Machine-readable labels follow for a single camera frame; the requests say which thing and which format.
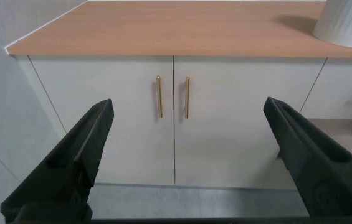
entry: ribbed vase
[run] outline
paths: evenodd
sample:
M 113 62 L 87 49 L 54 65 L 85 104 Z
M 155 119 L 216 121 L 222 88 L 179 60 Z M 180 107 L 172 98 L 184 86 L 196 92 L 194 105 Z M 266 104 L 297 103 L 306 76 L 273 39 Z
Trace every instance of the ribbed vase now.
M 352 0 L 327 0 L 313 35 L 332 44 L 352 47 Z

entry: drawer handle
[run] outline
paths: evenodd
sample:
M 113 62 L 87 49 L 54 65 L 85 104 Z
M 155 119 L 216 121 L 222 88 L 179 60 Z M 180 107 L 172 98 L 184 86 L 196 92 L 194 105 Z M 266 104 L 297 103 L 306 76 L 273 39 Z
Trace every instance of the drawer handle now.
M 186 77 L 186 105 L 185 105 L 185 118 L 189 116 L 189 77 Z
M 156 91 L 158 93 L 158 107 L 159 107 L 159 117 L 163 117 L 163 110 L 162 110 L 162 85 L 161 85 L 161 77 L 156 77 Z

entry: gray floor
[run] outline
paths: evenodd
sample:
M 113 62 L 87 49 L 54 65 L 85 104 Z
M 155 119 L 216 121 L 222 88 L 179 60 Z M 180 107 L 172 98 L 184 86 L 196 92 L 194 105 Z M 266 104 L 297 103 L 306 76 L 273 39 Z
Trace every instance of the gray floor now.
M 96 184 L 93 218 L 302 217 L 295 190 L 219 190 Z

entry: wooden surface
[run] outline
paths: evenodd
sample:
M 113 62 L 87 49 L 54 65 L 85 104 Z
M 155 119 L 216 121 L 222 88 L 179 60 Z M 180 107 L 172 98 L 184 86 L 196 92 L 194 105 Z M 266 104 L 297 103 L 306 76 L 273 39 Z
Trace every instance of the wooden surface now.
M 312 36 L 323 2 L 87 2 L 13 55 L 352 57 Z

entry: white cabinet door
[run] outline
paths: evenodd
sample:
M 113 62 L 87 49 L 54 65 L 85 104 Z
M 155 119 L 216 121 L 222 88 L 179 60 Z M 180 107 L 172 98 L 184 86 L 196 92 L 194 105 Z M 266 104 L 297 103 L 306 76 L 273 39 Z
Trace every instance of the white cabinet door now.
M 329 58 L 302 109 L 318 119 L 352 119 L 352 59 Z
M 174 184 L 172 57 L 31 57 L 66 131 L 95 103 L 115 119 L 96 182 Z M 162 78 L 163 118 L 156 76 Z
M 324 61 L 175 57 L 176 184 L 294 188 L 285 166 L 275 160 L 279 148 L 263 106 L 271 96 L 299 111 Z

